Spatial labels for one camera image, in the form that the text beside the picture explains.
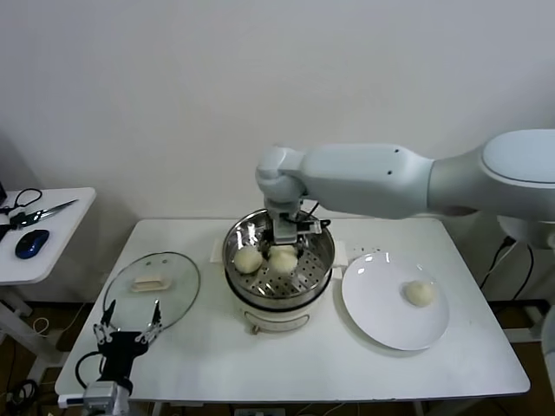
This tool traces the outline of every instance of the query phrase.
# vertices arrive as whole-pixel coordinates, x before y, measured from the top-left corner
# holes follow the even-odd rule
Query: pot lid
[[[106,311],[115,300],[110,324],[126,331],[143,331],[152,321],[158,301],[166,329],[185,316],[199,288],[199,268],[191,258],[171,251],[153,253],[120,271],[109,284],[102,307]]]

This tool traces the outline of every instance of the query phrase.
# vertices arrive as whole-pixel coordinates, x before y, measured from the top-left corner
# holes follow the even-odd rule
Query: dough ball
[[[428,306],[435,299],[435,288],[430,282],[415,280],[408,283],[404,287],[403,292],[407,300],[419,308]]]
[[[289,253],[296,256],[297,249],[292,245],[272,245],[272,247],[270,247],[270,257],[278,253]]]
[[[297,267],[297,255],[279,250],[270,256],[270,269],[279,275],[289,275]]]
[[[233,258],[235,268],[244,275],[249,275],[257,271],[262,265],[262,255],[256,247],[243,247]]]

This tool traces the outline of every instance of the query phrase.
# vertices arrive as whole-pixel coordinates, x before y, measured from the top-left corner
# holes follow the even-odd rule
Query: computer mouse
[[[38,254],[49,239],[48,230],[33,230],[25,234],[16,245],[16,256],[23,260],[32,258]]]

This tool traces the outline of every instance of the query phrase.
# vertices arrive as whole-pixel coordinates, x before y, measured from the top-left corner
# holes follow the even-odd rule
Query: white power strip
[[[285,416],[285,409],[236,409],[233,416]]]

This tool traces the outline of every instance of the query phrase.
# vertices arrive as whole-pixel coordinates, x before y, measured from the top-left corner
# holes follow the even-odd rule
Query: white plate
[[[424,308],[410,303],[403,287],[414,280],[434,285],[436,297]],[[392,348],[419,350],[439,340],[449,322],[447,298],[418,263],[376,252],[357,258],[343,277],[343,300],[356,325]]]

